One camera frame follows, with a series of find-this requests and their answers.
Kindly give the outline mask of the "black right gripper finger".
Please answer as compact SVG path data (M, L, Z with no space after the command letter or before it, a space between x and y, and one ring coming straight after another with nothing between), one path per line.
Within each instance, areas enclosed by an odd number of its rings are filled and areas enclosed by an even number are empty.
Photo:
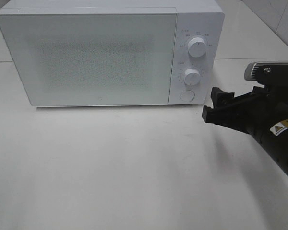
M219 87L213 87L211 90L211 100L213 106L210 110L221 108L234 108L240 110L254 109L254 95L246 93L240 96L235 96L234 92L225 92Z
M242 133L248 133L245 127L245 116L236 107L211 108L203 106L202 118L205 123L230 128Z

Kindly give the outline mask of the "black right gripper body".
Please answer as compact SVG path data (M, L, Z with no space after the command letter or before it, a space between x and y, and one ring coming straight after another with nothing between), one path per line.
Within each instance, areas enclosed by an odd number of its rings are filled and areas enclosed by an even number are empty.
M241 132L288 134L288 86L255 86L240 100Z

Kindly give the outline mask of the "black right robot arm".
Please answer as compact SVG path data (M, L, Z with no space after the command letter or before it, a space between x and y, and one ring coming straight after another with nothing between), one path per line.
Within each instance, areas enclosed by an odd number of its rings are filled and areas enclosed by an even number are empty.
M288 176L288 87L255 86L237 97L213 87L211 99L203 120L251 135Z

